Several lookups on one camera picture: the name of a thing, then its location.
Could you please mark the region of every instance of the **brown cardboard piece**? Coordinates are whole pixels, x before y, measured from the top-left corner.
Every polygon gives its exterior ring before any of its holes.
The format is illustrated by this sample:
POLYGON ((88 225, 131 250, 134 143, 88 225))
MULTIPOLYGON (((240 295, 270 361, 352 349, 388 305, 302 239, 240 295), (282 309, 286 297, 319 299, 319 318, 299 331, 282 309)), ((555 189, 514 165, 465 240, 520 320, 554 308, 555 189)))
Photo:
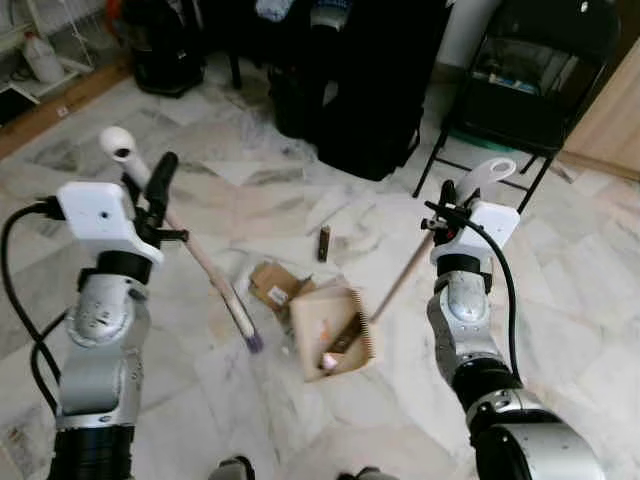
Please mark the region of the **brown cardboard piece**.
POLYGON ((302 363, 305 381, 313 382, 335 375, 356 372, 368 367, 375 360, 376 342, 374 326, 365 324, 365 334, 345 352, 338 367, 329 376, 319 368, 319 361, 342 329, 362 306, 354 301, 354 291, 345 286, 319 288, 307 295, 298 295, 291 302, 291 323, 302 363))
POLYGON ((277 263, 264 262, 251 274, 249 290, 275 313, 285 311, 289 302, 298 295, 315 290, 315 283, 307 278, 298 280, 277 263))

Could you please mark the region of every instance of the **wooden cabinet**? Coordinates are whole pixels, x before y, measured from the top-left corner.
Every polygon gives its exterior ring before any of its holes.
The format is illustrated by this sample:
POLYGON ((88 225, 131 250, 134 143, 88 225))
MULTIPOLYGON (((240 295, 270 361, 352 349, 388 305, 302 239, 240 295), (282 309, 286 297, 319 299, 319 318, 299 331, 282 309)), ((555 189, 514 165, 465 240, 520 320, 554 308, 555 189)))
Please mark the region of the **wooden cabinet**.
POLYGON ((640 180, 640 40, 567 139, 558 158, 640 180))

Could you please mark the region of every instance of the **broom handle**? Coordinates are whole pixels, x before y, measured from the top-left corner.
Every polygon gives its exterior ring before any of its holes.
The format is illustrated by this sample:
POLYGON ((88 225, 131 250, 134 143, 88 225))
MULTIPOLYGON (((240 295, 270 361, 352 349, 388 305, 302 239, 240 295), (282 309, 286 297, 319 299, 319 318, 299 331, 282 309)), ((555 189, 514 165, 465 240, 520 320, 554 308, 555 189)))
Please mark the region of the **broom handle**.
POLYGON ((386 313, 386 311, 389 309, 389 305, 396 297, 400 289, 407 283, 407 280, 409 280, 409 278, 413 276, 415 271, 422 264, 422 261, 427 256, 432 243, 433 232, 429 231, 429 233, 427 233, 427 235, 424 237, 424 240, 422 241, 418 249, 411 257, 411 260, 409 260, 409 263, 407 263, 407 266, 404 267, 404 270, 402 271, 396 282, 393 284, 393 287, 391 287, 391 290, 389 291, 385 299, 378 307, 376 313, 374 313, 373 317, 371 317, 371 319, 369 320, 370 323, 378 322, 386 313))
MULTIPOLYGON (((105 153, 115 160, 116 163, 120 164, 138 188, 144 191, 151 177, 151 172, 138 153, 135 139, 131 134, 120 127, 109 127, 103 130, 100 135, 100 143, 105 153)), ((178 217, 171 208, 167 209, 165 219, 167 223, 176 230, 188 230, 182 220, 180 220, 180 217, 178 217)), ((186 247, 206 272, 211 285, 222 295, 240 333, 242 333, 247 340, 254 337, 254 335, 256 335, 256 329, 245 311, 244 305, 242 305, 237 293, 224 276, 224 273, 211 262, 195 235, 189 235, 189 241, 186 247)))

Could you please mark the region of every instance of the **black appliance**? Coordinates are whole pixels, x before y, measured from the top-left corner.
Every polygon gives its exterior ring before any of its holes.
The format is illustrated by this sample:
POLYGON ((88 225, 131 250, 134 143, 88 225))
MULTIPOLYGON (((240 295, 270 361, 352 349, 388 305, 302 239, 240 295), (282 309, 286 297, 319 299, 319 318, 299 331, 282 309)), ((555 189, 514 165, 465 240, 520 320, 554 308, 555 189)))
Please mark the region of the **black appliance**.
POLYGON ((134 76, 141 90, 179 97, 204 78, 193 4, 182 3, 185 21, 166 0, 124 0, 134 76))

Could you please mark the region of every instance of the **white marble tile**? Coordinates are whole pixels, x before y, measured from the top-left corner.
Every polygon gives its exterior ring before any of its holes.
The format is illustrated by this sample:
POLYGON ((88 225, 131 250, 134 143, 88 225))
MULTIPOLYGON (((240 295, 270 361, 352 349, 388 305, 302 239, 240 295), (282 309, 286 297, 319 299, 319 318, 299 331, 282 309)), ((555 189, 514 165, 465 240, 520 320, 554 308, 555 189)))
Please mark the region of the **white marble tile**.
POLYGON ((537 216, 532 216, 528 221, 523 222, 519 232, 524 233, 533 249, 533 253, 542 266, 545 266, 550 260, 561 254, 568 246, 567 240, 537 216))
MULTIPOLYGON (((504 248, 514 282, 520 298, 535 302, 553 304, 553 294, 549 288, 537 257, 528 238, 522 231, 516 231, 504 248)), ((496 262, 495 282, 503 283, 504 277, 496 262)))
POLYGON ((230 455, 199 386, 144 413, 133 443, 136 478, 206 479, 230 455))
POLYGON ((237 162, 209 160, 206 165, 231 185, 239 187, 257 172, 263 163, 257 160, 241 160, 237 162))
POLYGON ((4 448, 0 448, 0 476, 6 480, 20 480, 20 471, 4 448))
POLYGON ((197 122, 212 110, 209 102, 193 90, 180 98, 161 98, 159 107, 163 115, 183 127, 197 122))
POLYGON ((378 466, 403 480, 448 478, 451 457, 416 427, 331 428, 299 453, 280 478, 327 480, 378 466))
POLYGON ((597 327, 544 304, 523 300, 518 306, 518 361, 524 378, 558 388, 575 381, 601 355, 605 338, 597 327))
POLYGON ((573 181, 571 187, 585 197, 593 197, 614 181, 613 175, 585 170, 573 181))
MULTIPOLYGON (((117 169, 95 144, 106 125, 131 129, 151 165, 175 151, 182 164, 172 206, 241 286, 264 338, 265 351, 250 356, 224 302, 184 247, 163 248, 165 265, 149 286, 153 329, 144 349, 138 478, 204 479, 236 453, 251 456, 266 479, 333 478, 369 463, 402 479, 474 478, 464 413, 434 359, 425 310, 435 271, 427 261, 379 325, 378 363, 317 384, 303 383, 295 351, 281 348, 291 346, 282 327, 246 292, 247 268, 275 259, 318 281, 344 274, 374 309, 423 238, 424 200, 437 199, 444 179, 463 174, 437 164, 420 200, 409 196, 451 95, 430 89, 423 144, 404 168, 376 183, 322 164, 313 147, 277 133, 264 72, 243 62, 247 89, 236 92, 226 58, 214 57, 224 66, 209 69, 205 83, 182 100, 141 93, 127 80, 0 162, 4 219, 79 176, 116 180, 117 169), (324 224, 332 227, 332 243, 329 262, 321 265, 315 250, 324 224)), ((475 165, 496 152, 451 139, 443 155, 475 165)), ((536 167, 518 180, 530 180, 536 167)), ((532 389, 594 446, 608 478, 627 480, 640 464, 640 188, 568 170, 546 176, 506 249, 520 299, 520 367, 532 389)), ((502 186, 487 194, 514 205, 522 196, 502 186)), ((74 301, 77 272, 90 265, 69 246, 65 231, 39 220, 16 231, 16 282, 38 322, 74 301)), ((504 290, 497 275, 492 333, 503 352, 504 290)), ((0 313, 7 319, 0 332, 0 426, 26 432, 19 448, 7 448, 2 437, 0 453, 7 457, 0 455, 0 476, 14 480, 3 475, 9 462, 28 474, 24 478, 42 480, 51 418, 25 374, 27 337, 4 296, 0 313)), ((51 341, 62 359, 64 331, 51 341)))
POLYGON ((273 479, 279 452, 249 357, 238 340, 201 356, 196 369, 221 439, 231 452, 250 458, 260 478, 273 479))
POLYGON ((183 350, 176 336, 160 327, 152 327, 142 350, 142 411, 162 405, 180 392, 197 385, 192 358, 189 351, 183 350))

